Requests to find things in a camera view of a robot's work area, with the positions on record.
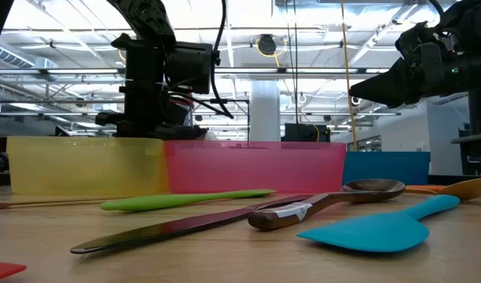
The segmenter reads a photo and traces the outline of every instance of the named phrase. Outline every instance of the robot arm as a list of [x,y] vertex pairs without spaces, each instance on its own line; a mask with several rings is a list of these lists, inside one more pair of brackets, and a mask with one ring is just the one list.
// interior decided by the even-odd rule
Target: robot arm
[[[388,72],[351,87],[351,95],[390,108],[422,97],[481,90],[481,0],[452,5],[433,28],[419,23],[396,41],[402,54]],[[442,39],[453,36],[448,49]]]

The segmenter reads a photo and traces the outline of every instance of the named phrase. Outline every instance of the red object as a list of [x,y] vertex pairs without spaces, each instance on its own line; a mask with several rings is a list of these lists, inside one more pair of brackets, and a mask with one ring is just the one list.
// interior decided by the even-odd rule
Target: red object
[[166,141],[165,152],[172,193],[327,193],[342,187],[341,143]]
[[0,279],[26,270],[27,266],[13,263],[0,263]]

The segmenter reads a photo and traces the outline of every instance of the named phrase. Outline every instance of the orange utensil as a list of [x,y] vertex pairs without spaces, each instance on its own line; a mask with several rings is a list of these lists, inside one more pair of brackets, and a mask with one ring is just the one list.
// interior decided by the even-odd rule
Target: orange utensil
[[481,197],[481,178],[459,182],[451,186],[407,186],[407,193],[446,194],[461,200],[472,200]]

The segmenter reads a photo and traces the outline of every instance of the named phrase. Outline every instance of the spatula handle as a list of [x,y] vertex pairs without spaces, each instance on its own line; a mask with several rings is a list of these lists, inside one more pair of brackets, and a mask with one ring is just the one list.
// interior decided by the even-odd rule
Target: spatula handle
[[414,219],[421,219],[436,212],[445,211],[447,209],[455,208],[459,205],[461,200],[458,197],[450,195],[440,195],[431,197],[417,205],[402,210],[407,215],[410,215]]

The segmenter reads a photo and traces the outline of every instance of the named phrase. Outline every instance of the knife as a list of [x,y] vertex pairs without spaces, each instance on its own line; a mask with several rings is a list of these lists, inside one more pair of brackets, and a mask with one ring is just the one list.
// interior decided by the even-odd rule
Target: knife
[[193,216],[156,225],[146,226],[111,236],[100,237],[98,239],[79,244],[69,251],[74,254],[86,254],[98,252],[109,248],[124,246],[139,246],[154,241],[168,240],[188,233],[199,232],[222,226],[237,220],[245,219],[248,215],[260,208],[275,208],[277,206],[291,204],[295,201],[305,200],[312,196],[299,195],[286,197],[262,204],[255,204],[246,208],[232,211],[224,211],[208,215]]

